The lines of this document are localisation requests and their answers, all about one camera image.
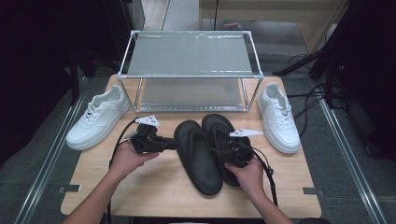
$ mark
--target forearm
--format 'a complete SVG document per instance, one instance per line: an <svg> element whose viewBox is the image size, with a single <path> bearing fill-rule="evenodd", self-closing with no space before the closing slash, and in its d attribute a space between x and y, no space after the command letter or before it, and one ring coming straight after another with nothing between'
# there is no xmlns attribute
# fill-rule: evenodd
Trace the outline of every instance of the forearm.
<svg viewBox="0 0 396 224"><path fill-rule="evenodd" d="M267 224L293 223L286 215L265 195L263 190L257 190L247 195Z"/></svg>
<svg viewBox="0 0 396 224"><path fill-rule="evenodd" d="M99 223L114 191L121 182L107 173L90 195L67 217L64 223Z"/></svg>

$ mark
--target human hand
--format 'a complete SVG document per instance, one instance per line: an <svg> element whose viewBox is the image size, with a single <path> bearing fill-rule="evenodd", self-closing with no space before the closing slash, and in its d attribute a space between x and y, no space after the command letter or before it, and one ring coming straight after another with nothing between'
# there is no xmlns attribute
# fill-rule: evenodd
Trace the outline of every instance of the human hand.
<svg viewBox="0 0 396 224"><path fill-rule="evenodd" d="M158 152L139 154L134 150L134 146L131 142L124 142L117 148L109 172L118 176L120 179L124 179L137 167L143 166L145 161L152 160L159 155L160 153Z"/></svg>
<svg viewBox="0 0 396 224"><path fill-rule="evenodd" d="M236 178L238 178L238 182L242 189L249 196L257 192L263 192L263 170L259 160L252 158L248 165L243 168L239 168L228 162L226 162L224 165L236 175Z"/></svg>

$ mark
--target flip-flop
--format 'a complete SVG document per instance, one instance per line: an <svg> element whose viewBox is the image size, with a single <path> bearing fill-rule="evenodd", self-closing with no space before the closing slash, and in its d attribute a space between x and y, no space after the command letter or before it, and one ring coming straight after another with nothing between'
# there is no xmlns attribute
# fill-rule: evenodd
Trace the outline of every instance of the flip-flop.
<svg viewBox="0 0 396 224"><path fill-rule="evenodd" d="M174 138L178 142L177 154L192 184L206 196L217 194L222 181L201 126L194 120L183 121Z"/></svg>
<svg viewBox="0 0 396 224"><path fill-rule="evenodd" d="M207 136L209 145L217 150L231 150L230 148L224 147L224 145L227 145L227 143L232 140L239 141L245 145L250 145L250 141L247 137L230 137L230 133L233 133L235 129L231 122L222 115L206 115L202 120L202 128ZM216 158L216 163L224 182L232 187L239 187L240 185L236 176L224 166L224 161L221 158Z"/></svg>

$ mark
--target white sneaker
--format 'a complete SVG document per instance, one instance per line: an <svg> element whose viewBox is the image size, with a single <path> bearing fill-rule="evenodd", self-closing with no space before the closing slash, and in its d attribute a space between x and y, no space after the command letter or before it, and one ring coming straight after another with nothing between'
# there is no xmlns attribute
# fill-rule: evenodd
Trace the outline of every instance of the white sneaker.
<svg viewBox="0 0 396 224"><path fill-rule="evenodd" d="M128 98L120 86L114 85L104 94L94 96L84 115L67 134L67 145L83 150L99 144L128 108Z"/></svg>
<svg viewBox="0 0 396 224"><path fill-rule="evenodd" d="M284 153L300 148L300 136L291 114L288 98L276 82L265 85L257 100L262 115L264 133L271 145Z"/></svg>

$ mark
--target shoelace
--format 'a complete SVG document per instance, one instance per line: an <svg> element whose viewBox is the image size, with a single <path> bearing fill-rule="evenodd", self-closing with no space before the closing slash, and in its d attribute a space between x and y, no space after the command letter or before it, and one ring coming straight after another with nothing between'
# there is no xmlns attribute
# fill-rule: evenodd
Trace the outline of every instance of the shoelace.
<svg viewBox="0 0 396 224"><path fill-rule="evenodd" d="M283 108L280 105L275 105L277 113L277 117L282 123L291 123L291 106L288 105L286 108Z"/></svg>
<svg viewBox="0 0 396 224"><path fill-rule="evenodd" d="M92 124L92 122L97 118L96 114L98 110L99 108L96 108L92 103L88 103L88 108L82 116L82 121L88 125Z"/></svg>

